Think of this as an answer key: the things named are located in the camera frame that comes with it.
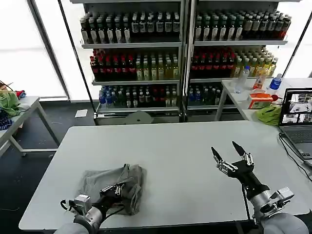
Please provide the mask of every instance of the orange box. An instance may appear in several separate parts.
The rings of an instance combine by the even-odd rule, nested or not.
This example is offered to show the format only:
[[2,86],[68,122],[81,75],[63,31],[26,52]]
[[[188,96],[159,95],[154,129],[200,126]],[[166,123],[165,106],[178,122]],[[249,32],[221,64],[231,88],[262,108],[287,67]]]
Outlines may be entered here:
[[249,103],[248,109],[262,109],[269,106],[273,98],[270,94],[249,94],[247,102]]

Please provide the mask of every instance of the robotic arm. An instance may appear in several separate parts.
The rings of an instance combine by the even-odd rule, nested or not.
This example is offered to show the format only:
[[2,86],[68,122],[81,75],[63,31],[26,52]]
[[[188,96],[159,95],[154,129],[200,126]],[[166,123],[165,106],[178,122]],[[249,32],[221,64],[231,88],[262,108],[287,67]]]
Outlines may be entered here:
[[254,175],[254,160],[251,153],[232,141],[234,148],[242,158],[235,163],[227,163],[220,154],[211,147],[216,167],[228,177],[236,178],[246,190],[246,197],[253,205],[253,218],[261,224],[264,234],[308,234],[307,226],[297,217],[278,213],[290,202],[294,194],[288,187],[270,192],[267,185],[262,184]]
[[[69,201],[70,207],[78,214],[75,215],[73,223],[65,224],[55,234],[96,234],[102,222],[123,210],[120,204],[123,186],[124,183],[121,183],[100,190],[100,199],[93,204],[90,202],[90,197],[86,195],[79,195],[74,201]],[[122,208],[107,216],[107,211],[113,206]]]

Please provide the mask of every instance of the green cloth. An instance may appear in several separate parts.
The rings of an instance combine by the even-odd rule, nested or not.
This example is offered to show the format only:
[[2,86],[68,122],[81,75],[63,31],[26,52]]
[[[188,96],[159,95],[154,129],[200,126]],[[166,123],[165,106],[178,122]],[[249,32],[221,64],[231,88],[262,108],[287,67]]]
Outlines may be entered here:
[[279,116],[281,114],[281,107],[277,105],[270,105],[256,111],[258,119],[265,124],[277,126],[279,123]]
[[9,117],[20,114],[19,99],[15,93],[0,93],[0,109],[4,110]]

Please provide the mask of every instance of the gray fabric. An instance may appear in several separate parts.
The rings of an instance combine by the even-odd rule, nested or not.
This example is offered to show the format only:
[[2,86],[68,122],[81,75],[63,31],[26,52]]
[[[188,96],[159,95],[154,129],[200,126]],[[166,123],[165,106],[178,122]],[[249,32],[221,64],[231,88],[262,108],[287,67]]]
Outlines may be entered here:
[[[137,164],[125,164],[121,168],[106,171],[85,171],[79,182],[76,196],[88,195],[91,197],[91,202],[96,202],[101,189],[121,182],[125,182],[122,190],[122,203],[125,209],[119,214],[134,215],[139,211],[143,184],[143,170]],[[108,213],[117,209],[120,207],[110,209]]]

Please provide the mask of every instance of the black cable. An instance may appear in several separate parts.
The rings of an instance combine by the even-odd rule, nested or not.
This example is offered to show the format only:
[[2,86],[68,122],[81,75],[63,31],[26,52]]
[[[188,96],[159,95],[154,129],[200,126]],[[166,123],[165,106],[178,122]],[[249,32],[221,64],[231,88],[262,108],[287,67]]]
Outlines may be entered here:
[[244,185],[242,185],[242,193],[243,193],[243,196],[244,196],[244,202],[245,202],[247,218],[248,218],[248,220],[250,222],[252,222],[252,220],[250,219],[249,208],[248,208],[248,203],[247,203],[247,198],[246,198],[246,194],[245,194],[245,187],[244,187]]
[[115,214],[119,213],[119,212],[120,212],[120,211],[122,211],[123,209],[125,209],[125,207],[124,207],[124,206],[122,206],[122,208],[121,208],[121,209],[119,209],[119,210],[117,210],[117,211],[115,211],[115,212],[113,212],[113,213],[109,214],[108,216],[106,216],[106,218],[105,218],[104,220],[107,220],[110,216],[112,216],[112,215],[115,215]]
[[284,145],[284,143],[288,146],[288,148],[290,148],[290,149],[294,152],[295,155],[298,156],[298,154],[297,154],[297,153],[292,149],[292,147],[282,138],[282,134],[281,134],[281,133],[279,133],[278,136],[279,136],[279,140],[281,141],[281,143],[282,143],[282,145],[283,145],[283,147],[284,147],[284,149],[285,149],[285,151],[286,151],[288,157],[290,157],[290,158],[295,162],[295,164],[296,164],[301,170],[304,171],[304,173],[306,174],[306,176],[307,176],[307,178],[309,179],[309,181],[312,182],[312,179],[311,179],[310,176],[308,175],[307,171],[306,171],[302,166],[300,166],[300,165],[296,162],[296,160],[289,154],[289,152],[288,152],[288,150],[286,149],[286,146]]

